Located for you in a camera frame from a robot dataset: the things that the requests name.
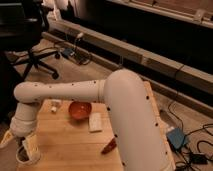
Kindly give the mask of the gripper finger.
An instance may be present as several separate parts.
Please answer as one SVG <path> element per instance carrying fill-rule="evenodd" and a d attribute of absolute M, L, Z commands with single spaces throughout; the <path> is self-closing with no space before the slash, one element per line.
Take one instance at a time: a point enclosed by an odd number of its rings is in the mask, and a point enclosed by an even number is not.
<path fill-rule="evenodd" d="M 31 134 L 23 140 L 23 146 L 30 160 L 39 160 L 41 153 L 38 148 L 37 136 Z"/>
<path fill-rule="evenodd" d="M 0 141 L 0 149 L 5 148 L 12 140 L 14 139 L 14 135 L 10 130 L 7 130 Z"/>

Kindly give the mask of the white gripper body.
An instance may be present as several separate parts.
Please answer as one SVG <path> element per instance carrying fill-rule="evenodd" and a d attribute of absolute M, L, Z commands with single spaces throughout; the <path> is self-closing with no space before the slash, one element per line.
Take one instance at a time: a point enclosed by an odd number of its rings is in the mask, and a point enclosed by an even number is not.
<path fill-rule="evenodd" d="M 27 137 L 35 131 L 35 126 L 11 124 L 10 131 L 15 137 Z"/>

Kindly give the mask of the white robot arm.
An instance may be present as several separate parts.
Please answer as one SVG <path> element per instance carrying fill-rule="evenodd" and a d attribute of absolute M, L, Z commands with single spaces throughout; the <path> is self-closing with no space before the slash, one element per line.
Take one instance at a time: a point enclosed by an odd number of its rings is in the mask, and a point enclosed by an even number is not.
<path fill-rule="evenodd" d="M 22 82 L 14 89 L 18 100 L 0 148 L 14 138 L 25 138 L 31 163 L 39 159 L 33 143 L 37 114 L 46 99 L 96 102 L 106 105 L 124 171 L 174 171 L 171 150 L 154 112 L 151 97 L 136 73 L 121 69 L 104 80 L 44 84 Z"/>

